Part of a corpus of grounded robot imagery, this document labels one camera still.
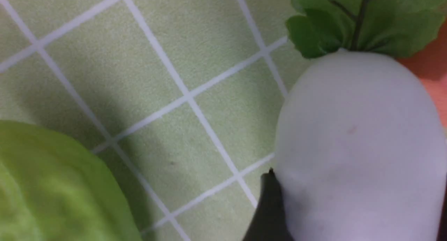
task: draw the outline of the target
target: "pink spot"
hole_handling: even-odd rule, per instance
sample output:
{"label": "pink spot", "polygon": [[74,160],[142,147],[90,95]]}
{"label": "pink spot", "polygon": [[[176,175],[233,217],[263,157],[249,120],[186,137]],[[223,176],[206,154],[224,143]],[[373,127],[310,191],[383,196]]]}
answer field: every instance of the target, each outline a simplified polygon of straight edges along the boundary
{"label": "pink spot", "polygon": [[353,125],[352,128],[348,130],[348,134],[355,134],[357,132],[357,126]]}

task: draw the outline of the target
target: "white grid line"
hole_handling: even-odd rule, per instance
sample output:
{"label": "white grid line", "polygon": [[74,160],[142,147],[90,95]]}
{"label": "white grid line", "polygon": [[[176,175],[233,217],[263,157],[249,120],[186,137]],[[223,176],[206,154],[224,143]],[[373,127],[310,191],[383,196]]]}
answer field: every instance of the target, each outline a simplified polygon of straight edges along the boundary
{"label": "white grid line", "polygon": [[188,104],[193,109],[195,115],[199,119],[202,126],[205,128],[205,131],[207,132],[208,136],[211,138],[211,141],[216,146],[219,153],[222,155],[222,158],[224,159],[225,163],[230,168],[230,171],[236,176],[237,181],[242,187],[242,190],[244,190],[245,194],[247,195],[248,199],[252,203],[254,207],[257,205],[257,201],[253,194],[250,191],[250,188],[247,186],[246,182],[241,178],[238,169],[234,165],[233,161],[231,160],[230,156],[228,155],[227,151],[222,145],[222,142],[220,142],[219,138],[217,137],[214,130],[211,128],[210,124],[208,123],[208,120],[205,118],[205,115],[200,110],[199,106],[191,96],[188,88],[183,83],[180,75],[175,70],[174,66],[172,65],[170,59],[164,52],[163,48],[159,44],[157,38],[154,36],[152,31],[150,30],[149,26],[147,26],[146,21],[144,20],[144,17],[142,16],[139,9],[136,7],[134,2],[132,0],[124,0],[129,10],[132,12],[132,15],[134,16],[135,20],[139,24],[140,28],[143,30],[144,34],[146,35],[147,39],[149,40],[150,44],[152,45],[152,48],[155,50],[155,53],[157,53],[158,57],[163,62],[164,66],[168,70],[169,74],[171,75],[174,82],[177,84],[178,88],[182,92],[182,94],[186,97]]}
{"label": "white grid line", "polygon": [[[102,125],[102,123],[96,118],[93,111],[88,107],[88,105],[83,101],[83,99],[80,97],[80,95],[76,92],[74,87],[71,85],[71,83],[68,81],[68,79],[62,74],[61,70],[57,66],[57,64],[53,61],[53,59],[48,55],[48,53],[45,51],[44,47],[54,40],[62,37],[64,34],[68,33],[72,29],[78,27],[82,23],[94,18],[97,14],[103,12],[104,10],[108,9],[109,7],[113,6],[120,0],[103,0],[99,4],[96,4],[86,12],[82,13],[81,15],[77,16],[73,20],[65,23],[55,31],[50,32],[46,36],[44,36],[42,39],[37,39],[32,32],[29,30],[27,25],[23,22],[23,20],[19,17],[18,13],[13,9],[13,7],[9,4],[8,0],[0,0],[0,3],[5,7],[11,18],[17,23],[19,29],[25,34],[25,36],[28,38],[28,40],[32,43],[29,47],[23,49],[19,53],[16,53],[15,55],[11,56],[7,60],[0,63],[0,73],[6,71],[9,67],[13,66],[14,64],[18,63],[19,61],[27,58],[28,56],[32,55],[34,52],[38,52],[40,56],[44,59],[46,64],[51,68],[51,70],[54,72],[55,76],[59,79],[59,81],[64,85],[66,90],[69,92],[69,94],[72,96],[72,98],[75,100],[75,102],[81,107],[81,109],[84,111],[84,113],[89,117],[90,120],[94,123],[94,125],[98,128],[98,130],[104,135],[106,138],[106,142],[98,145],[92,152],[98,153],[108,146],[112,146],[113,149],[118,153],[118,155],[121,157],[121,159],[124,161],[124,163],[129,167],[129,169],[132,171],[132,173],[135,175],[135,177],[139,180],[139,182],[142,184],[142,186],[145,188],[146,192],[153,198],[155,203],[158,205],[158,207],[163,211],[165,214],[165,217],[159,221],[157,224],[155,224],[155,227],[161,226],[165,222],[170,221],[174,228],[179,232],[179,234],[182,236],[184,240],[189,240],[188,236],[184,233],[183,229],[180,227],[180,225],[177,223],[177,221],[174,219],[174,216],[177,216],[178,214],[181,214],[182,212],[188,210],[189,208],[197,205],[200,201],[204,200],[205,198],[217,193],[218,191],[222,190],[223,188],[227,187],[228,185],[232,184],[234,181],[238,181],[241,185],[244,192],[247,194],[247,197],[251,201],[253,206],[256,206],[257,202],[254,196],[252,195],[250,189],[246,185],[245,181],[243,180],[243,176],[250,171],[254,170],[258,166],[262,165],[263,163],[267,162],[271,158],[273,158],[273,155],[269,155],[265,158],[263,158],[261,161],[254,163],[253,165],[249,166],[248,168],[244,169],[243,171],[239,172],[236,168],[236,166],[231,161],[230,157],[228,156],[227,152],[225,151],[222,143],[217,138],[217,135],[215,134],[214,130],[212,130],[211,126],[209,125],[208,121],[206,120],[205,116],[201,112],[200,108],[198,107],[197,103],[194,101],[193,97],[206,91],[208,88],[212,87],[213,85],[221,82],[222,80],[226,79],[227,77],[236,74],[241,69],[244,69],[245,67],[251,65],[253,62],[257,61],[259,58],[264,57],[266,58],[267,63],[269,64],[269,61],[267,58],[270,58],[269,53],[282,44],[284,44],[287,41],[286,37],[283,37],[279,39],[278,41],[271,44],[269,47],[265,47],[264,43],[262,42],[260,46],[261,51],[253,55],[252,57],[236,64],[236,66],[228,69],[224,73],[220,74],[219,76],[213,78],[212,80],[208,81],[207,83],[201,85],[198,88],[195,88],[191,92],[188,91],[187,87],[184,85],[183,81],[181,80],[178,73],[175,71],[174,66],[172,65],[171,61],[167,57],[167,55],[164,53],[163,49],[161,48],[161,45],[156,40],[155,36],[152,34],[152,31],[150,31],[149,27],[145,23],[144,17],[139,12],[138,8],[135,6],[132,0],[124,0],[129,10],[134,15],[134,18],[136,19],[137,23],[140,25],[140,27],[143,29],[144,33],[147,35],[148,40],[150,41],[152,47],[154,47],[155,51],[157,52],[158,56],[160,57],[163,64],[166,66],[166,68],[169,70],[169,73],[171,74],[172,78],[176,82],[177,86],[183,93],[183,97],[173,101],[168,106],[162,108],[161,110],[151,114],[144,120],[141,120],[140,122],[134,124],[130,128],[126,129],[125,131],[121,132],[120,134],[117,134],[115,137],[111,137],[110,134],[107,132],[105,127]],[[281,79],[278,80],[275,77],[275,80],[278,83],[278,86],[281,89]],[[143,126],[149,124],[150,122],[158,119],[159,117],[162,117],[164,114],[167,114],[168,112],[172,111],[176,107],[184,104],[185,102],[188,102],[190,106],[192,107],[193,111],[196,113],[198,119],[204,126],[205,130],[211,137],[212,141],[216,145],[217,149],[221,153],[222,157],[225,159],[225,162],[227,163],[230,170],[233,172],[233,177],[228,179],[227,181],[223,182],[220,185],[217,185],[216,187],[212,188],[211,190],[208,190],[207,192],[203,193],[193,201],[189,202],[187,205],[177,209],[175,212],[170,213],[169,210],[166,208],[166,206],[163,204],[163,202],[160,200],[160,198],[155,194],[154,190],[150,187],[149,183],[146,181],[144,176],[138,171],[136,166],[133,165],[133,163],[130,161],[130,159],[127,157],[125,152],[118,146],[117,142],[118,140],[124,138],[125,136],[139,130]]]}
{"label": "white grid line", "polygon": [[[281,45],[284,45],[287,42],[287,37],[282,37],[281,39],[278,39],[273,44],[269,45],[267,47],[267,50],[269,52],[276,50]],[[241,61],[240,63],[236,64],[235,66],[231,67],[227,71],[219,74],[218,76],[212,78],[208,82],[206,82],[203,85],[200,85],[199,87],[193,89],[190,91],[190,95],[192,97],[195,97],[209,88],[213,87],[214,85],[218,84],[219,82],[225,80],[226,78],[238,73],[240,70],[250,66],[255,61],[259,60],[259,58],[262,58],[262,52],[255,53],[250,58],[247,58],[244,61]],[[167,114],[168,112],[174,110],[175,108],[181,106],[183,103],[187,102],[186,97],[182,96],[181,98],[173,101],[172,103],[168,104],[166,107],[163,107],[157,112],[154,112],[153,114],[149,115],[148,117],[144,118],[143,120],[140,120],[139,122],[135,123],[134,125],[130,126],[130,128],[125,129],[124,131],[117,134],[115,137],[113,137],[113,141],[118,142],[121,139],[124,139],[126,136],[135,133],[139,129],[143,128],[147,124],[153,122],[154,120],[157,120],[158,118],[162,117],[163,115]],[[107,142],[103,142],[102,144],[99,144],[98,146],[94,147],[94,149],[91,150],[92,153],[98,154],[99,152],[103,151],[108,147]]]}
{"label": "white grid line", "polygon": [[278,84],[278,88],[283,94],[284,97],[287,96],[287,88],[284,85],[283,80],[281,79],[281,76],[278,73],[278,68],[276,68],[275,63],[273,63],[272,58],[270,57],[270,52],[267,50],[267,47],[265,46],[264,40],[262,39],[261,33],[259,29],[256,26],[256,23],[250,13],[250,10],[247,6],[247,3],[245,0],[237,0],[239,3],[239,6],[241,7],[242,13],[244,13],[244,16],[246,17],[247,23],[250,27],[250,30],[253,33],[254,39],[261,49],[262,56],[265,59],[265,62],[267,62],[267,66],[269,67],[270,71],[272,72],[273,78],[275,79],[276,83]]}
{"label": "white grid line", "polygon": [[[260,159],[259,161],[257,161],[256,163],[253,163],[252,165],[248,166],[247,168],[243,169],[240,172],[241,177],[246,176],[247,174],[249,174],[251,171],[254,171],[255,169],[259,168],[260,166],[262,166],[263,164],[267,163],[268,161],[272,160],[274,158],[274,154],[271,153],[268,156]],[[191,208],[193,208],[194,206],[198,205],[199,203],[201,203],[203,200],[209,198],[210,196],[213,196],[217,193],[219,193],[221,190],[227,188],[228,186],[230,186],[231,184],[233,184],[233,182],[235,182],[237,180],[236,176],[232,176],[230,178],[228,178],[227,180],[225,180],[224,182],[216,185],[215,187],[207,190],[206,192],[202,193],[200,196],[194,198],[193,200],[189,201],[187,204],[181,206],[180,208],[174,210],[172,212],[172,215],[174,217],[179,216],[180,214],[182,214],[185,211],[190,210]],[[148,232],[153,231],[159,227],[161,227],[162,225],[164,225],[168,220],[166,219],[166,217],[164,217],[163,219],[159,220],[158,222],[156,222],[155,224],[153,224],[152,226],[149,226],[147,228],[145,228],[144,230],[141,231],[141,235],[144,236],[146,235]]]}
{"label": "white grid line", "polygon": [[40,54],[40,56],[43,58],[43,60],[46,62],[46,64],[51,68],[51,70],[54,72],[54,75],[59,79],[59,81],[62,83],[62,85],[66,88],[68,93],[72,96],[72,98],[75,100],[75,102],[80,106],[80,108],[83,110],[83,112],[87,115],[87,117],[92,121],[92,123],[98,128],[98,130],[101,132],[101,134],[105,137],[105,139],[112,145],[113,149],[118,153],[120,158],[123,160],[123,162],[129,167],[129,169],[132,171],[134,176],[139,180],[143,188],[145,188],[145,191],[152,197],[154,202],[157,204],[157,206],[161,209],[161,211],[166,215],[168,220],[172,223],[174,228],[179,232],[179,234],[182,236],[182,238],[185,241],[189,241],[190,239],[185,234],[183,229],[180,227],[180,225],[177,223],[177,221],[171,217],[171,213],[166,208],[166,206],[163,204],[163,202],[160,200],[160,198],[155,194],[154,190],[150,187],[147,180],[142,176],[142,174],[137,170],[137,168],[133,165],[133,163],[129,160],[127,155],[124,153],[124,151],[118,146],[117,143],[112,141],[112,137],[107,132],[105,127],[102,125],[102,123],[97,119],[93,111],[88,107],[88,105],[83,101],[83,99],[80,97],[80,95],[76,92],[76,90],[73,88],[73,85],[69,82],[69,80],[62,74],[62,71],[59,69],[57,64],[53,61],[53,59],[48,55],[48,53],[43,48],[43,43],[37,40],[37,38],[32,34],[30,29],[27,27],[27,25],[24,23],[24,21],[20,18],[16,10],[11,6],[8,0],[0,0],[0,4],[3,5],[6,12],[11,16],[12,20],[16,22],[19,29],[25,34],[25,36],[28,38],[28,40],[37,48],[37,52]]}

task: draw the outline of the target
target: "orange object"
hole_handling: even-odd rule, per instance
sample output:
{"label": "orange object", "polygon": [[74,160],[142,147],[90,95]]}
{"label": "orange object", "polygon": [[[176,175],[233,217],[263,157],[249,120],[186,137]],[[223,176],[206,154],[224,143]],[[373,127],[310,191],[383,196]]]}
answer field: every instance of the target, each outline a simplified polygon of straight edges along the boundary
{"label": "orange object", "polygon": [[422,81],[447,128],[447,22],[442,25],[438,38],[425,49],[398,61]]}

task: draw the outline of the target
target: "cabbage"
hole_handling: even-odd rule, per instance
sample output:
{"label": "cabbage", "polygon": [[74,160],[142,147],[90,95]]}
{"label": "cabbage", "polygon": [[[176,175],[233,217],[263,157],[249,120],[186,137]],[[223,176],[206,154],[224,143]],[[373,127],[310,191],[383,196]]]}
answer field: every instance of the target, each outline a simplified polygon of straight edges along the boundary
{"label": "cabbage", "polygon": [[74,139],[0,120],[0,240],[140,241],[107,166]]}

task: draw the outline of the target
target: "grid pattern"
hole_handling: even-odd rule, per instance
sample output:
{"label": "grid pattern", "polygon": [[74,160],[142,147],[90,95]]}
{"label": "grid pattern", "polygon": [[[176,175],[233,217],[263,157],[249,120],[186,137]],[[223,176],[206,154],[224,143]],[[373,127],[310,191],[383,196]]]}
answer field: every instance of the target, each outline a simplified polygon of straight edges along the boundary
{"label": "grid pattern", "polygon": [[[50,45],[51,43],[55,42],[61,37],[64,37],[70,31],[76,29],[83,23],[86,23],[89,20],[96,18],[96,16],[98,16],[105,10],[120,4],[120,2],[124,2],[126,8],[132,14],[134,21],[138,24],[139,28],[144,33],[145,38],[149,41],[151,47],[155,51],[156,56],[158,56],[163,66],[166,68],[167,73],[172,78],[177,88],[180,90],[181,95],[175,98],[168,105],[163,106],[156,112],[152,112],[147,117],[137,121],[136,123],[133,123],[127,128],[118,131],[118,133],[111,133],[111,131],[105,126],[105,124],[101,122],[99,117],[97,117],[92,108],[86,103],[83,97],[77,92],[77,88],[73,85],[73,83],[69,80],[67,75],[62,71],[62,68],[54,60],[54,56],[53,57],[50,56],[51,52],[49,52],[49,50],[51,51],[51,45]],[[257,64],[257,62],[259,62],[259,60],[261,59],[264,59],[267,68],[270,70],[271,76],[273,77],[273,80],[276,82],[277,88],[279,89],[282,96],[287,95],[287,89],[291,87],[290,82],[294,82],[296,79],[292,78],[289,80],[289,77],[281,76],[280,75],[281,69],[278,69],[278,67],[274,63],[276,49],[286,48],[284,46],[287,43],[287,38],[281,37],[280,39],[276,40],[270,45],[266,45],[263,40],[262,35],[263,31],[257,27],[254,16],[252,16],[246,0],[236,0],[236,2],[240,7],[240,11],[244,16],[246,23],[248,24],[249,30],[251,31],[252,36],[254,37],[256,45],[259,47],[259,51],[255,52],[254,54],[252,54],[252,56],[249,56],[245,60],[240,61],[236,65],[230,67],[226,71],[218,74],[217,76],[212,77],[211,79],[207,80],[207,82],[198,85],[195,88],[188,88],[187,85],[185,85],[184,81],[182,80],[182,77],[179,74],[179,72],[177,72],[178,69],[174,67],[174,64],[172,63],[170,57],[168,57],[167,53],[164,51],[163,46],[159,42],[157,36],[151,30],[142,11],[140,10],[139,7],[137,7],[134,0],[102,0],[100,3],[92,6],[85,12],[73,18],[71,21],[62,24],[59,28],[57,28],[54,31],[51,31],[47,35],[45,34],[42,35],[41,32],[33,33],[32,30],[27,26],[27,24],[21,18],[18,11],[15,10],[13,4],[11,4],[9,0],[0,0],[0,3],[5,9],[5,11],[9,14],[10,18],[16,23],[16,25],[18,26],[20,31],[24,34],[24,36],[26,37],[26,39],[29,41],[30,44],[27,48],[22,49],[18,53],[15,53],[11,57],[2,61],[0,63],[0,74],[5,73],[8,69],[12,68],[19,62],[24,61],[25,59],[31,57],[35,53],[37,53],[43,59],[45,64],[53,72],[54,76],[57,77],[57,79],[61,82],[65,90],[75,101],[75,103],[81,108],[85,116],[88,117],[88,120],[91,121],[91,123],[100,132],[103,139],[105,139],[102,143],[93,147],[92,152],[95,154],[99,154],[101,156],[101,154],[107,151],[108,149],[113,149],[118,154],[122,162],[129,168],[132,175],[134,175],[137,181],[142,185],[145,192],[150,196],[150,198],[162,212],[163,217],[160,220],[158,220],[153,224],[150,224],[149,226],[141,228],[143,236],[147,236],[150,232],[163,228],[163,226],[166,226],[167,222],[170,222],[173,229],[180,236],[180,240],[193,239],[192,237],[190,237],[191,232],[185,231],[183,225],[181,225],[177,220],[177,217],[179,217],[186,211],[192,210],[195,206],[199,205],[200,203],[203,203],[203,201],[206,200],[207,198],[210,198],[216,195],[217,193],[230,188],[234,184],[239,185],[239,187],[242,189],[244,195],[249,200],[251,205],[253,207],[256,207],[257,200],[254,194],[252,193],[252,190],[256,190],[256,188],[250,189],[246,183],[245,177],[248,174],[251,174],[253,171],[259,169],[259,167],[270,164],[270,161],[273,159],[273,154],[268,154],[267,156],[255,162],[252,162],[250,165],[245,167],[236,166],[233,157],[230,157],[228,150],[225,148],[218,134],[214,130],[214,126],[211,126],[209,118],[207,118],[206,113],[203,112],[202,106],[198,105],[196,99],[198,97],[200,98],[200,96],[203,93],[206,93],[207,90],[211,89],[214,86],[219,85],[224,80],[227,80],[230,77],[234,76],[235,74],[243,71],[244,69],[251,67],[254,64]],[[279,54],[278,58],[284,60],[284,55]],[[287,64],[282,64],[281,66],[296,68],[294,67],[294,64],[298,64],[298,66],[300,66],[300,70],[303,71],[308,64],[307,61],[299,58],[299,55],[297,54],[293,55],[290,61],[291,62],[293,61],[293,63],[291,63],[288,66]],[[206,135],[209,137],[209,139],[211,139],[211,142],[216,148],[218,154],[220,155],[220,158],[222,158],[225,164],[228,166],[231,175],[223,182],[220,182],[218,185],[213,186],[212,188],[206,190],[205,192],[202,192],[200,195],[190,200],[183,206],[177,207],[177,209],[175,210],[170,210],[168,206],[161,200],[161,197],[159,197],[159,195],[155,192],[153,187],[148,182],[147,178],[144,176],[144,174],[141,173],[139,167],[135,165],[134,161],[132,161],[131,157],[129,157],[128,153],[124,150],[123,145],[120,143],[126,137],[136,133],[137,131],[140,131],[147,125],[154,123],[156,120],[160,120],[164,116],[171,114],[172,111],[180,109],[180,107],[183,107],[185,105],[189,106],[189,108],[192,110],[193,114],[199,121],[200,125],[204,128]]]}

